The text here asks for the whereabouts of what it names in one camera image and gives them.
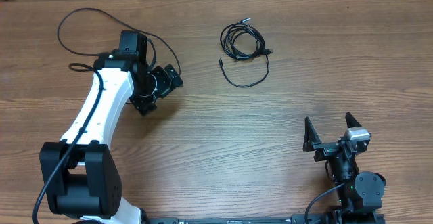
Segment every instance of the cable connector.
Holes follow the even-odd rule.
[[[263,55],[269,55],[273,53],[273,49],[264,49],[263,50]]]
[[[245,18],[245,19],[243,19],[243,20],[240,20],[239,22],[238,22],[238,24],[241,24],[241,23],[244,23],[244,22],[247,22],[247,21],[249,21],[251,18]]]

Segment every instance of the wooden table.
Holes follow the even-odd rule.
[[[75,119],[93,58],[64,50],[60,20],[96,7],[160,35],[176,51],[183,88],[141,117],[125,106],[112,142],[123,195],[151,217],[276,217],[305,211],[332,186],[325,163],[302,151],[304,118],[335,140],[351,111],[373,138],[362,171],[387,180],[387,223],[433,218],[433,0],[100,0],[0,3],[0,222],[30,223],[43,181],[39,150]],[[275,53],[232,62],[219,35],[250,17]],[[65,44],[98,53],[118,47],[120,25],[97,13],[70,17]],[[154,39],[158,63],[175,63]],[[336,195],[314,205],[323,212]],[[41,223],[71,223],[49,212]]]

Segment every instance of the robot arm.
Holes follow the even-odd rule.
[[[123,72],[119,68],[102,68],[99,73],[104,81],[104,91],[96,111],[87,125],[87,132],[81,136],[78,144],[88,145],[91,141],[96,140],[100,144],[106,144],[108,149],[110,149],[114,128],[123,106],[133,94],[134,84],[131,73]],[[72,143],[72,140],[90,112],[98,90],[99,79],[94,74],[89,95],[72,126],[63,134],[61,140],[66,140],[66,143]]]
[[[71,146],[99,92],[96,74],[72,126],[60,142],[47,142],[42,147],[39,159],[44,182],[47,182],[64,152],[73,147],[66,166],[55,174],[47,187],[48,205],[52,213],[100,223],[147,222],[143,210],[130,205],[122,197],[122,182],[110,154],[110,145],[120,113],[128,99],[144,115],[156,109],[157,98],[164,98],[183,84],[170,64],[165,68],[157,66],[154,69],[147,64],[145,55],[148,41],[152,44],[145,35],[122,31],[119,49],[100,54],[93,65],[102,77],[104,90],[78,143]],[[86,174],[69,172],[68,169],[77,166],[85,167]]]
[[[322,223],[385,224],[383,215],[376,214],[382,207],[386,181],[379,173],[359,172],[355,156],[367,150],[371,133],[346,113],[347,130],[337,142],[322,143],[310,119],[305,118],[304,151],[314,151],[314,160],[327,161],[332,170],[332,181],[337,188],[340,206],[331,206],[325,215],[308,215]]]

